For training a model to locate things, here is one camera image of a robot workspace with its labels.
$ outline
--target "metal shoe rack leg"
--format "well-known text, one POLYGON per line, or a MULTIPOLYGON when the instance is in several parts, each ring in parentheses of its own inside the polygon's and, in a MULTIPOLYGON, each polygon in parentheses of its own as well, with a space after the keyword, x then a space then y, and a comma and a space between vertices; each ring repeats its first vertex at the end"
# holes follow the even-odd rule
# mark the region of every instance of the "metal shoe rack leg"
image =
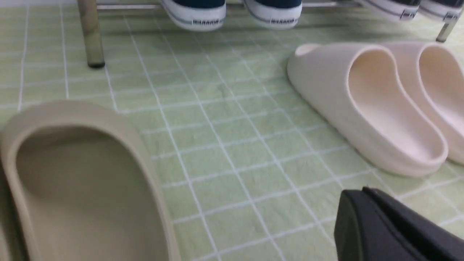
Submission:
MULTIPOLYGON (((102 68, 105 66, 103 57, 102 37, 100 25, 98 23, 98 12, 117 11, 117 10, 153 10, 162 9, 159 4, 97 4, 97 0, 77 0, 79 13, 84 33, 85 52, 87 54, 87 64, 91 68, 102 68)), ((359 7, 358 3, 352 1, 330 1, 330 2, 304 2, 303 9, 315 7, 359 7)), ((227 8, 244 9, 241 3, 227 4, 227 8)), ((446 23, 441 29, 437 42, 445 42, 450 35, 457 20, 446 23)))

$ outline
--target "chrome leg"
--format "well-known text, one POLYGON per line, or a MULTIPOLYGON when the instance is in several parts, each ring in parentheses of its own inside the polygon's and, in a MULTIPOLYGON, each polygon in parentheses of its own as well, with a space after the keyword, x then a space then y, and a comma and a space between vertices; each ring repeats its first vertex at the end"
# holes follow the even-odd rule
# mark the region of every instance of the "chrome leg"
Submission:
POLYGON ((90 68, 102 68, 105 66, 105 59, 98 23, 97 0, 77 0, 77 5, 84 34, 87 64, 90 68))
POLYGON ((441 28, 440 33, 437 36, 437 42, 444 43, 448 36, 450 35, 451 31, 453 31, 453 27, 456 25, 458 21, 453 21, 451 23, 445 24, 443 28, 441 28))

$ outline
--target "sneaker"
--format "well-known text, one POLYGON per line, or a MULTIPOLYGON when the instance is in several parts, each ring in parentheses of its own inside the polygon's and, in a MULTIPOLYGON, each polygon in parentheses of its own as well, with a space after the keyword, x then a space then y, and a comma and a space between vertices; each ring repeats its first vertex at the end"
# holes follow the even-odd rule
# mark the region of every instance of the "sneaker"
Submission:
POLYGON ((390 21, 411 21, 421 0, 356 0, 371 12, 390 21))
POLYGON ((270 29, 290 29, 298 23, 301 0, 244 0, 256 22, 270 29))
POLYGON ((422 0, 419 12, 428 18, 443 22, 459 19, 464 0, 422 0))
POLYGON ((206 32, 220 28, 226 17, 226 0, 161 0, 180 28, 206 32))

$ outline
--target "metal rail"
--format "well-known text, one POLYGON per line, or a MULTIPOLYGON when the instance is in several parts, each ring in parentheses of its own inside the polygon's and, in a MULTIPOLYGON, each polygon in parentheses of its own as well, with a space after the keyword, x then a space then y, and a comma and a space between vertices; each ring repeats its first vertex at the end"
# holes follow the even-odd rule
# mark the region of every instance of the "metal rail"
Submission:
MULTIPOLYGON (((97 4, 97 0, 77 0, 84 34, 85 52, 87 64, 91 68, 102 68, 105 66, 103 57, 102 37, 98 23, 98 12, 121 11, 121 10, 161 10, 160 4, 97 4)), ((303 9, 321 7, 360 7, 353 1, 327 1, 327 2, 305 2, 303 9)), ((242 3, 228 3, 228 9, 244 9, 242 3)), ((445 42, 457 21, 446 23, 441 29, 437 42, 445 42)))

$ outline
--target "cream slide sandal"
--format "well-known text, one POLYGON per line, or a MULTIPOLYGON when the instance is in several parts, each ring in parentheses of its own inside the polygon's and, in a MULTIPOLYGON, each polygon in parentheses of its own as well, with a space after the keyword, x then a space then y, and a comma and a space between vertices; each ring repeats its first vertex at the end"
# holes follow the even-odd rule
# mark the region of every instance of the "cream slide sandal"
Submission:
POLYGON ((179 261, 150 154, 100 106, 58 101, 14 116, 1 159, 31 261, 179 261))
POLYGON ((437 43, 384 46, 396 58, 407 94, 444 134, 450 147, 448 157, 464 164, 464 75, 456 57, 437 43))
POLYGON ((379 168, 417 177, 446 160, 443 134, 404 91, 386 47, 305 44, 287 72, 301 96, 379 168))

